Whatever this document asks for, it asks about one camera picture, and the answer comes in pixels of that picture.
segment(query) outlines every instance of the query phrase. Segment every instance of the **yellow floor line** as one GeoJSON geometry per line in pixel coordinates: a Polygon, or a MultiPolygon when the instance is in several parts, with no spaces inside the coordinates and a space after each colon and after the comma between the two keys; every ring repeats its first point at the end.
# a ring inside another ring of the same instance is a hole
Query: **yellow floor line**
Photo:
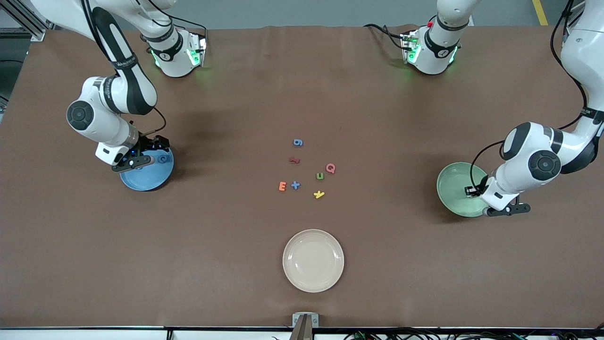
{"type": "Polygon", "coordinates": [[[535,6],[535,12],[537,12],[537,18],[539,18],[539,25],[547,26],[547,18],[543,12],[543,6],[540,0],[533,0],[533,6],[535,6]]]}

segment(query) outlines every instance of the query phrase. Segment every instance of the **black cable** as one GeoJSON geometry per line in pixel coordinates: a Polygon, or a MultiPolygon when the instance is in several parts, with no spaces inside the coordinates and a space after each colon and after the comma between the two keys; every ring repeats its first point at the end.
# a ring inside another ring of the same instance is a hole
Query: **black cable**
{"type": "MultiPolygon", "coordinates": [[[[554,37],[556,35],[556,32],[558,30],[558,27],[560,27],[560,23],[562,23],[562,20],[564,18],[566,18],[565,22],[568,22],[568,17],[570,15],[570,9],[573,6],[573,2],[574,0],[568,0],[566,7],[564,7],[564,11],[562,12],[562,14],[560,15],[560,18],[558,19],[558,22],[556,23],[556,25],[554,26],[554,30],[551,32],[551,36],[550,36],[550,50],[552,55],[554,56],[554,59],[556,59],[556,62],[562,67],[562,69],[564,70],[564,72],[566,72],[566,74],[571,77],[571,79],[573,80],[573,82],[577,85],[577,87],[579,88],[579,91],[581,92],[581,96],[583,97],[583,107],[587,106],[587,95],[585,94],[585,90],[583,89],[583,86],[581,85],[581,83],[575,79],[573,76],[571,76],[566,69],[564,68],[564,66],[562,65],[562,61],[560,60],[560,57],[557,55],[556,53],[556,49],[554,48],[554,37]]],[[[571,123],[566,124],[562,127],[560,127],[559,129],[565,129],[568,128],[569,126],[571,126],[572,124],[574,124],[575,122],[577,122],[577,120],[579,120],[580,115],[571,123]]]]}
{"type": "MultiPolygon", "coordinates": [[[[376,24],[367,24],[367,25],[365,25],[365,26],[363,26],[363,27],[373,27],[373,28],[377,28],[377,29],[378,29],[378,30],[380,30],[380,32],[382,32],[383,34],[388,34],[388,32],[386,32],[386,31],[385,31],[385,30],[384,30],[382,27],[380,27],[380,26],[378,26],[378,25],[376,25],[376,24]]],[[[393,37],[393,38],[400,38],[400,36],[395,35],[395,34],[392,34],[392,33],[390,33],[390,36],[391,36],[391,37],[393,37]]]]}
{"type": "Polygon", "coordinates": [[[0,60],[0,62],[18,62],[20,64],[23,63],[21,60],[14,60],[14,59],[4,59],[4,60],[0,60]]]}
{"type": "Polygon", "coordinates": [[[434,332],[432,332],[432,331],[429,331],[429,330],[427,330],[427,329],[426,329],[426,330],[424,330],[424,332],[426,332],[426,333],[430,333],[430,334],[432,334],[432,335],[436,336],[436,338],[437,338],[438,340],[442,340],[442,339],[440,339],[440,336],[439,336],[438,334],[436,334],[436,333],[434,333],[434,332]]]}
{"type": "Polygon", "coordinates": [[[380,27],[380,26],[378,26],[376,24],[367,24],[367,25],[364,25],[363,27],[377,28],[380,32],[382,32],[383,34],[387,35],[390,38],[390,41],[394,44],[394,46],[400,48],[401,50],[411,51],[411,48],[409,48],[409,47],[403,47],[403,46],[397,44],[396,41],[394,41],[394,38],[400,39],[400,35],[401,34],[407,34],[407,33],[411,32],[411,31],[414,31],[414,30],[408,30],[408,31],[402,32],[400,34],[392,34],[392,33],[390,33],[390,31],[388,30],[388,27],[386,25],[384,25],[383,27],[380,27]]]}
{"type": "Polygon", "coordinates": [[[411,47],[403,47],[403,46],[397,44],[396,41],[394,41],[394,38],[392,38],[392,34],[390,33],[390,31],[388,31],[388,27],[386,25],[384,25],[384,30],[386,31],[386,34],[388,35],[388,38],[390,38],[390,41],[394,44],[394,46],[400,48],[401,50],[405,50],[405,51],[411,51],[412,50],[411,47]]]}
{"type": "Polygon", "coordinates": [[[474,176],[472,175],[472,169],[474,168],[474,163],[476,163],[476,160],[478,160],[478,158],[480,157],[480,155],[483,154],[484,151],[487,151],[489,148],[492,148],[495,145],[502,144],[503,142],[505,142],[505,140],[500,140],[499,142],[490,144],[489,146],[480,150],[480,152],[476,155],[476,157],[474,157],[474,160],[470,164],[470,181],[472,182],[472,187],[474,187],[474,189],[478,190],[478,188],[476,188],[476,184],[474,183],[474,176]]]}
{"type": "Polygon", "coordinates": [[[159,129],[155,129],[153,131],[149,131],[147,133],[142,134],[143,137],[150,135],[150,134],[154,134],[156,132],[160,132],[161,130],[163,130],[165,128],[165,126],[167,124],[164,115],[161,112],[159,112],[159,110],[156,107],[153,107],[153,110],[157,111],[157,113],[161,116],[161,118],[164,120],[164,124],[159,129]]]}
{"type": "MultiPolygon", "coordinates": [[[[556,62],[562,67],[562,69],[566,72],[566,74],[571,77],[571,79],[574,81],[574,83],[577,85],[577,87],[579,88],[579,91],[581,92],[581,96],[583,97],[583,107],[587,106],[587,96],[585,94],[585,90],[583,89],[583,86],[581,85],[581,83],[575,79],[573,76],[571,76],[566,69],[564,68],[564,66],[562,65],[562,61],[560,60],[560,57],[557,55],[556,53],[556,49],[554,48],[554,37],[556,35],[556,32],[558,30],[558,27],[560,26],[560,23],[562,23],[562,20],[564,19],[564,25],[565,27],[568,25],[568,17],[570,16],[571,12],[571,8],[573,7],[573,3],[574,0],[568,0],[566,7],[564,7],[564,11],[562,11],[562,14],[560,15],[560,18],[558,19],[558,22],[556,23],[556,26],[554,26],[554,30],[551,32],[551,36],[550,36],[550,50],[552,55],[554,56],[554,59],[556,59],[556,62]]],[[[572,124],[575,124],[579,119],[581,118],[581,115],[579,114],[572,122],[563,125],[561,127],[558,128],[558,130],[563,130],[565,128],[568,128],[569,126],[571,126],[572,124]]],[[[474,187],[474,189],[478,190],[478,188],[476,188],[476,184],[474,183],[474,176],[472,175],[472,170],[474,168],[474,163],[476,163],[476,160],[478,159],[478,157],[487,149],[497,145],[497,144],[502,144],[500,147],[500,156],[501,158],[503,158],[503,155],[501,153],[502,149],[503,149],[503,142],[505,142],[505,140],[500,140],[499,142],[495,142],[489,146],[487,146],[486,148],[482,149],[477,155],[476,157],[474,157],[474,160],[472,161],[472,163],[470,164],[470,181],[472,182],[472,187],[474,187]]]]}
{"type": "Polygon", "coordinates": [[[574,25],[575,22],[577,22],[577,20],[579,20],[581,18],[581,16],[583,15],[583,12],[579,13],[574,19],[573,21],[570,22],[570,25],[574,25]]]}
{"type": "MultiPolygon", "coordinates": [[[[141,40],[143,42],[147,42],[147,38],[145,38],[145,36],[141,33],[139,38],[141,38],[141,40]]],[[[145,52],[151,54],[151,46],[147,46],[147,48],[145,49],[145,52]]]]}
{"type": "Polygon", "coordinates": [[[422,337],[417,334],[411,334],[411,335],[407,336],[405,339],[402,339],[400,336],[398,336],[398,338],[401,340],[409,340],[409,339],[413,338],[414,336],[418,337],[419,340],[423,340],[422,337]]]}
{"type": "Polygon", "coordinates": [[[162,25],[159,22],[155,21],[155,19],[151,19],[151,21],[153,21],[157,26],[161,27],[169,27],[170,25],[172,25],[172,18],[170,18],[170,22],[167,25],[162,25]]]}
{"type": "Polygon", "coordinates": [[[470,335],[467,338],[463,338],[463,340],[478,340],[478,339],[483,339],[483,338],[496,339],[496,340],[511,339],[511,337],[507,336],[507,335],[496,335],[496,334],[491,333],[491,332],[481,332],[481,333],[461,333],[461,334],[457,334],[457,335],[455,335],[455,337],[453,338],[453,340],[457,340],[457,338],[459,336],[462,336],[462,335],[470,335]]]}
{"type": "Polygon", "coordinates": [[[199,27],[203,28],[203,29],[204,29],[204,38],[207,38],[207,36],[208,36],[208,28],[207,28],[206,26],[203,26],[202,24],[198,24],[198,23],[193,22],[193,21],[189,21],[189,20],[185,20],[185,19],[179,18],[179,17],[177,17],[177,16],[170,15],[170,14],[168,14],[168,13],[164,12],[164,10],[163,10],[163,9],[161,9],[159,6],[157,6],[157,5],[156,5],[156,4],[153,2],[153,0],[148,0],[148,1],[149,1],[149,3],[150,3],[151,5],[153,5],[153,7],[155,7],[155,9],[157,9],[157,10],[158,10],[158,11],[160,11],[161,13],[163,13],[163,14],[167,15],[167,16],[168,16],[169,18],[171,18],[171,19],[175,19],[175,20],[184,21],[184,22],[186,22],[186,23],[188,23],[188,24],[195,25],[195,26],[199,26],[199,27]]]}
{"type": "Polygon", "coordinates": [[[375,334],[373,332],[362,331],[362,330],[357,330],[354,333],[346,335],[344,340],[348,340],[348,338],[350,338],[351,336],[354,336],[353,339],[356,339],[357,334],[365,340],[382,340],[382,338],[380,338],[377,334],[375,334]]]}

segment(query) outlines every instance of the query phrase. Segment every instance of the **metal frame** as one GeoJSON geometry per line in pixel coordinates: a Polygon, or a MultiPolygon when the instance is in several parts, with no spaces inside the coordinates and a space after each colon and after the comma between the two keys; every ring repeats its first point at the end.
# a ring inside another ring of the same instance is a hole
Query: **metal frame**
{"type": "Polygon", "coordinates": [[[294,319],[294,330],[289,340],[312,340],[312,329],[319,327],[319,314],[296,313],[292,318],[294,319]]]}
{"type": "Polygon", "coordinates": [[[31,41],[43,41],[46,30],[54,27],[47,20],[38,17],[21,0],[0,0],[0,8],[4,9],[22,27],[21,30],[15,29],[13,32],[3,32],[3,38],[7,38],[6,35],[13,34],[19,35],[15,38],[22,38],[24,33],[28,33],[31,35],[31,41]]]}
{"type": "MultiPolygon", "coordinates": [[[[521,335],[518,340],[559,340],[554,336],[558,334],[573,333],[579,339],[604,340],[604,329],[542,329],[542,328],[492,328],[492,327],[414,327],[414,328],[391,328],[391,327],[343,327],[312,328],[308,321],[312,320],[311,314],[304,314],[298,318],[297,336],[303,335],[302,339],[314,340],[342,340],[348,336],[361,331],[377,334],[381,340],[386,336],[385,332],[397,334],[401,338],[407,338],[418,331],[429,332],[431,335],[438,334],[440,339],[446,340],[450,335],[457,335],[459,340],[474,340],[474,335],[480,332],[490,332],[494,335],[521,335]]],[[[88,339],[114,339],[114,340],[287,340],[293,336],[295,329],[290,327],[161,327],[161,326],[116,326],[116,327],[4,327],[0,328],[0,338],[3,340],[88,340],[88,339]]]]}

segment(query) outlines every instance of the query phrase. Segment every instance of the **green bowl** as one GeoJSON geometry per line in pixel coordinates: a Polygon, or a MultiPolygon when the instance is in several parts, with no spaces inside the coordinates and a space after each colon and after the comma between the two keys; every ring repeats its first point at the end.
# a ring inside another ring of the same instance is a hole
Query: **green bowl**
{"type": "MultiPolygon", "coordinates": [[[[478,183],[487,174],[481,168],[474,166],[472,175],[474,183],[478,183]]],[[[466,162],[445,166],[436,180],[436,191],[447,209],[459,216],[479,217],[483,214],[484,208],[488,208],[489,205],[478,197],[467,197],[464,190],[467,186],[472,186],[472,181],[470,181],[470,164],[466,162]]]]}

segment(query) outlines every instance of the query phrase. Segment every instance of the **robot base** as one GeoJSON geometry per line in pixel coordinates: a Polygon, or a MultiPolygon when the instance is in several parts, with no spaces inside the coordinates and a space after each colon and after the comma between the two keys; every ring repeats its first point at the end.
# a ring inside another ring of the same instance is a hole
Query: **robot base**
{"type": "Polygon", "coordinates": [[[442,50],[443,56],[436,57],[434,52],[426,46],[425,35],[428,30],[429,28],[424,26],[410,32],[409,35],[401,35],[401,46],[411,49],[402,51],[403,61],[405,64],[415,66],[422,73],[439,74],[453,62],[458,48],[455,47],[452,52],[442,50]]]}
{"type": "Polygon", "coordinates": [[[172,174],[174,169],[174,155],[172,150],[149,150],[144,152],[151,156],[155,162],[142,168],[120,173],[121,181],[136,191],[149,191],[160,187],[172,174]]]}

